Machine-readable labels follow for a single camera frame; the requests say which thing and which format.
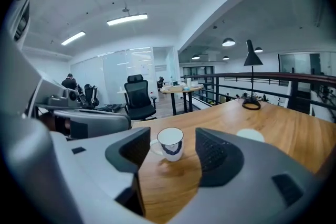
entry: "mug handle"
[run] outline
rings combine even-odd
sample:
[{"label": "mug handle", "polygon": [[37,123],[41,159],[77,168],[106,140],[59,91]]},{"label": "mug handle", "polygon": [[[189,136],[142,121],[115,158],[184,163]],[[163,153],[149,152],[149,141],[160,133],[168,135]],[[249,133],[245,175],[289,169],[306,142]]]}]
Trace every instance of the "mug handle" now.
[{"label": "mug handle", "polygon": [[159,140],[155,139],[153,141],[151,141],[151,143],[149,144],[150,148],[151,148],[151,151],[157,155],[160,155],[160,156],[163,156],[163,153],[161,151],[156,151],[156,150],[153,150],[152,149],[152,145],[156,144],[156,143],[159,143]]}]

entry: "lamp shade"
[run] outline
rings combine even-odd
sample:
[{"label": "lamp shade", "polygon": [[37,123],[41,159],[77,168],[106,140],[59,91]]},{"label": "lamp shade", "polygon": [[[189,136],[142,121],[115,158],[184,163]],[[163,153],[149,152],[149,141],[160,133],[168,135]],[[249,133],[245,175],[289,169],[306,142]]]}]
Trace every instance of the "lamp shade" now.
[{"label": "lamp shade", "polygon": [[224,40],[223,40],[223,46],[224,47],[228,47],[228,46],[233,46],[234,44],[235,44],[236,42],[232,39],[232,38],[225,38]]},{"label": "lamp shade", "polygon": [[247,57],[244,63],[244,66],[261,66],[263,63],[260,61],[259,57],[256,55],[256,53],[253,50],[253,45],[251,40],[246,41],[247,45]]},{"label": "lamp shade", "polygon": [[256,53],[258,53],[258,52],[263,52],[264,50],[263,49],[261,49],[260,47],[257,47],[255,50],[254,50],[254,52],[256,52]]}]

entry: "cup on round table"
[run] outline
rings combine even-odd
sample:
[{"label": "cup on round table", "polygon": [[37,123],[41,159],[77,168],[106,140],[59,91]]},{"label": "cup on round table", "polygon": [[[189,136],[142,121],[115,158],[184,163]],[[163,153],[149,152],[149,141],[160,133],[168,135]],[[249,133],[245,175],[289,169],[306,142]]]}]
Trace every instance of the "cup on round table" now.
[{"label": "cup on round table", "polygon": [[[160,144],[161,150],[152,149],[152,145]],[[151,141],[151,151],[164,156],[170,162],[178,161],[183,153],[183,132],[178,128],[163,129],[157,135],[157,139]]]}]

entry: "round wooden table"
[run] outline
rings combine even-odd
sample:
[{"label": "round wooden table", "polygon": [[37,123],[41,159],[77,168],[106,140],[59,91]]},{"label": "round wooden table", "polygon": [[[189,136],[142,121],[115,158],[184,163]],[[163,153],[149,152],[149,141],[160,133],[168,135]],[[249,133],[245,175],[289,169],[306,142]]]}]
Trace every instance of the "round wooden table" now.
[{"label": "round wooden table", "polygon": [[133,128],[150,127],[151,140],[167,127],[179,128],[184,134],[184,152],[179,161],[169,162],[149,151],[139,170],[147,219],[158,224],[168,222],[197,193],[202,171],[195,150],[196,127],[231,134],[255,129],[265,143],[276,146],[309,171],[316,173],[320,169],[336,143],[336,124],[265,102],[261,102],[260,110],[248,110],[242,102],[236,99],[205,110],[134,123]]},{"label": "round wooden table", "polygon": [[176,106],[175,106],[175,93],[183,93],[183,103],[184,103],[184,112],[187,113],[187,100],[186,100],[186,94],[188,93],[188,99],[189,99],[189,112],[193,112],[193,98],[191,93],[194,91],[198,91],[203,89],[203,85],[200,85],[198,87],[191,87],[189,90],[171,90],[173,88],[169,88],[167,90],[161,89],[160,91],[162,93],[170,93],[172,97],[172,107],[173,107],[173,115],[176,116]]}]

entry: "desk lamp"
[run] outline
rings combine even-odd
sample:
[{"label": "desk lamp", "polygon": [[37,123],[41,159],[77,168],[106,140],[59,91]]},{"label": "desk lamp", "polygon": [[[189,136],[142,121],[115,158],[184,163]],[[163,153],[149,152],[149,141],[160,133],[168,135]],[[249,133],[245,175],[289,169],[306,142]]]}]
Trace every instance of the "desk lamp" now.
[{"label": "desk lamp", "polygon": [[248,54],[244,63],[244,66],[252,66],[252,90],[251,90],[251,97],[246,98],[243,102],[243,108],[250,109],[250,110],[259,110],[261,105],[256,98],[253,97],[253,66],[261,66],[263,63],[260,61],[259,57],[253,50],[252,41],[249,39],[246,41]]}]

